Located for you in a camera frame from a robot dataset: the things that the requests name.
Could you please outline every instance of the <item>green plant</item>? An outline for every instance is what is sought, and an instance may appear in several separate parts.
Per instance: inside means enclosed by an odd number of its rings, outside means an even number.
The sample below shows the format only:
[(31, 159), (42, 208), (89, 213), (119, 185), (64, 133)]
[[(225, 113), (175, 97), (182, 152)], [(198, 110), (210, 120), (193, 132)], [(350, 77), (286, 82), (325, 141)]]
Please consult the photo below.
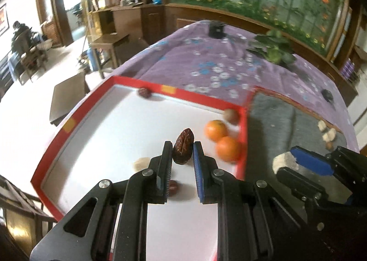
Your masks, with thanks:
[(261, 56), (273, 64), (292, 64), (296, 58), (289, 40), (278, 30), (270, 30), (266, 35), (259, 34), (248, 43), (250, 53)]

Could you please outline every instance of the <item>screw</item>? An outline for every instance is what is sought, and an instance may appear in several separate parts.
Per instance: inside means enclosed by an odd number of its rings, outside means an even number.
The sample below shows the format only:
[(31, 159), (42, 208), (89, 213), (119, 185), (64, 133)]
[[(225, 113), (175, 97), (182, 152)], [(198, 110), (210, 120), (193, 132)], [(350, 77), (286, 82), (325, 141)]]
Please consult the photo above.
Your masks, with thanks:
[(257, 180), (256, 185), (262, 189), (267, 187), (267, 182), (265, 180)]
[(224, 171), (223, 171), (222, 169), (215, 169), (215, 170), (213, 171), (213, 174), (214, 174), (215, 176), (223, 176), (223, 175), (224, 175)]
[(142, 173), (143, 176), (151, 176), (153, 175), (154, 171), (152, 169), (144, 169)]
[(318, 223), (316, 228), (321, 231), (325, 227), (324, 223)]
[(101, 180), (100, 183), (99, 183), (99, 187), (101, 189), (105, 189), (105, 188), (107, 188), (109, 186), (110, 186), (110, 181), (107, 180), (107, 179)]

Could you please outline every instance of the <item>dried date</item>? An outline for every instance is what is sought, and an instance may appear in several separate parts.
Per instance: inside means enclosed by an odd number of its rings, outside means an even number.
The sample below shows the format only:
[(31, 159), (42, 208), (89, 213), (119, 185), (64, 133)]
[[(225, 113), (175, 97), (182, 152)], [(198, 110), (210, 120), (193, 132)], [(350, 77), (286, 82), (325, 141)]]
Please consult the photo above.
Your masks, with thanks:
[(173, 146), (172, 158), (176, 164), (186, 164), (192, 156), (194, 146), (194, 134), (191, 129), (185, 129), (177, 138)]
[(170, 180), (170, 185), (168, 187), (169, 191), (168, 191), (168, 196), (174, 196), (177, 194), (178, 191), (178, 183), (175, 180)]
[(148, 88), (139, 88), (138, 94), (142, 98), (150, 98), (152, 96), (152, 92)]

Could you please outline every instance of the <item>orange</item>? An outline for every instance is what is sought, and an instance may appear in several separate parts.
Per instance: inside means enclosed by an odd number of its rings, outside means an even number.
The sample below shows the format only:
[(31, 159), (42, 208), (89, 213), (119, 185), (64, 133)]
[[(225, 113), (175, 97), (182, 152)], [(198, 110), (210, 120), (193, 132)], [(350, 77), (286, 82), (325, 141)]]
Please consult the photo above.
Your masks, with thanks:
[(236, 139), (226, 136), (221, 138), (215, 146), (218, 156), (229, 162), (236, 162), (241, 154), (241, 144)]
[(209, 121), (204, 128), (207, 138), (214, 142), (228, 135), (227, 126), (220, 120)]

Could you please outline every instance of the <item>yellow tape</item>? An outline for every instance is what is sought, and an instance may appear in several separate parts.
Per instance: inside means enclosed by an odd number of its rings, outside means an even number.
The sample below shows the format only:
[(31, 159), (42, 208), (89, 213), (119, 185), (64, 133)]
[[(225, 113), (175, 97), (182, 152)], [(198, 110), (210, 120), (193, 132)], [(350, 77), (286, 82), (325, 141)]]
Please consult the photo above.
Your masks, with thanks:
[(162, 92), (168, 93), (168, 94), (175, 94), (176, 88), (172, 86), (162, 85)]
[(76, 121), (72, 117), (70, 117), (68, 121), (66, 121), (62, 129), (66, 133), (70, 133), (73, 130), (73, 128), (75, 127), (75, 125), (76, 125)]

